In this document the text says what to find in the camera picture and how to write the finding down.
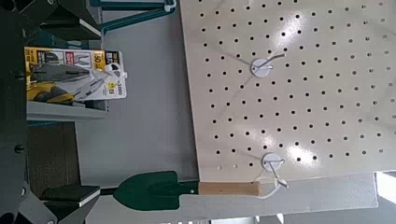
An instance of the wooden handle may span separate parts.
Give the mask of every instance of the wooden handle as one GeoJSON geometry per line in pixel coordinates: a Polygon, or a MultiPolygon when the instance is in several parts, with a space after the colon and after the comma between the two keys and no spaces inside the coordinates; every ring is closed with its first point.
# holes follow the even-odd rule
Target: wooden handle
{"type": "Polygon", "coordinates": [[[233,194],[233,195],[253,195],[262,194],[262,184],[253,183],[199,183],[199,194],[233,194]]]}

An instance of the green shovel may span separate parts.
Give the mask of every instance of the green shovel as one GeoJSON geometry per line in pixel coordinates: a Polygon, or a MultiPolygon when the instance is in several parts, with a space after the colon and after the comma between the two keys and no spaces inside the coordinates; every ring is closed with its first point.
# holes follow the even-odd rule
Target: green shovel
{"type": "Polygon", "coordinates": [[[134,175],[114,191],[121,204],[140,211],[176,210],[182,194],[260,196],[262,185],[253,183],[178,182],[174,171],[134,175]]]}

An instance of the gray shelf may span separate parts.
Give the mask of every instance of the gray shelf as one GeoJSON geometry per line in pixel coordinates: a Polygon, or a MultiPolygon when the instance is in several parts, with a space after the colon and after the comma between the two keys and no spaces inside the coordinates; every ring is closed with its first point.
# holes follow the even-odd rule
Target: gray shelf
{"type": "Polygon", "coordinates": [[[103,119],[106,109],[90,109],[69,105],[53,105],[38,102],[27,102],[27,119],[40,121],[88,121],[103,119]]]}

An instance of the pegboard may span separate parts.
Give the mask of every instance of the pegboard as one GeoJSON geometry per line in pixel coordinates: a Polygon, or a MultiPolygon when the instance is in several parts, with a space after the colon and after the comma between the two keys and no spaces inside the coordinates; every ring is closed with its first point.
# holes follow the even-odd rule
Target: pegboard
{"type": "Polygon", "coordinates": [[[396,2],[248,2],[180,3],[201,180],[252,181],[268,152],[287,180],[395,170],[396,2]]]}

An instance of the floor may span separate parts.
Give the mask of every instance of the floor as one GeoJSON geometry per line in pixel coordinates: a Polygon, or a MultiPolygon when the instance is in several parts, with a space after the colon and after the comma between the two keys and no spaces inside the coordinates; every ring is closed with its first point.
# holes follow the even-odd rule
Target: floor
{"type": "Polygon", "coordinates": [[[80,184],[74,122],[31,124],[28,130],[28,170],[32,192],[80,184]]]}

